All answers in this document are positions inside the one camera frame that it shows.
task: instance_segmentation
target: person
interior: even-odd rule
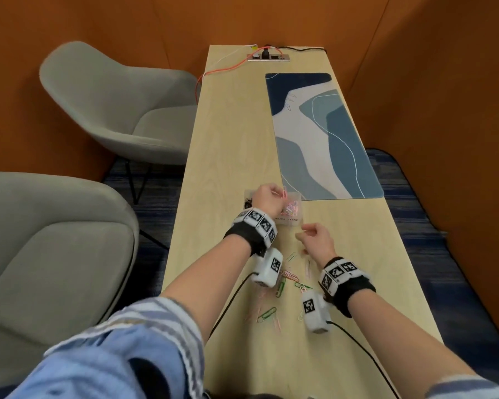
[[[134,303],[47,350],[9,397],[201,398],[203,346],[248,258],[273,242],[273,218],[285,205],[282,189],[261,185],[252,205],[160,297]],[[339,257],[324,226],[305,224],[296,238],[322,269],[327,299],[353,317],[403,399],[499,399],[499,386],[399,313],[365,273]]]

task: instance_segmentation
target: power outlet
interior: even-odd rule
[[[289,62],[290,56],[270,53],[270,58],[262,58],[262,53],[259,53],[257,56],[247,55],[246,60],[249,62]]]

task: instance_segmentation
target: black metal leg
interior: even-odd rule
[[[148,171],[146,172],[146,175],[144,175],[144,179],[142,180],[142,186],[140,187],[139,194],[137,195],[137,202],[135,204],[139,203],[139,199],[140,199],[140,196],[142,195],[142,191],[144,190],[144,187],[146,186],[146,182],[147,182],[150,174],[152,173],[152,167],[153,167],[153,165],[150,164],[148,167]]]
[[[131,169],[129,167],[129,160],[126,160],[126,174],[128,175],[129,188],[131,189],[131,196],[133,197],[133,204],[138,203],[137,195],[135,194],[135,187],[133,186],[133,177],[131,176]]]
[[[166,246],[164,243],[158,241],[157,239],[155,239],[154,237],[152,237],[150,234],[148,234],[147,232],[144,232],[142,230],[139,230],[139,234],[141,234],[143,237],[149,239],[150,241],[152,241],[153,243],[159,245],[161,248],[164,248],[166,250],[170,250],[170,248],[168,246]]]

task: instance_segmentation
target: striped shirt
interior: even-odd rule
[[[158,374],[140,378],[144,362]],[[196,322],[177,302],[148,298],[47,350],[8,398],[145,399],[159,396],[146,393],[146,382],[162,379],[162,397],[201,399],[203,373],[203,340]],[[158,394],[159,389],[154,386],[150,392]],[[481,377],[455,376],[433,386],[426,398],[499,399],[499,386]]]

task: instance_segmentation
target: green paper clip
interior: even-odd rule
[[[285,288],[286,284],[286,277],[281,277],[281,282],[279,283],[279,286],[277,287],[276,291],[276,297],[279,298],[282,294],[283,289]]]
[[[276,311],[277,311],[277,308],[273,306],[272,308],[267,310],[264,314],[262,314],[260,317],[258,317],[257,322],[258,323],[264,322],[266,319],[268,319],[273,314],[275,314]]]
[[[307,284],[303,284],[303,283],[299,283],[299,282],[295,282],[294,286],[296,286],[297,288],[301,288],[301,286],[304,286],[306,289],[312,290],[312,287],[309,287]]]

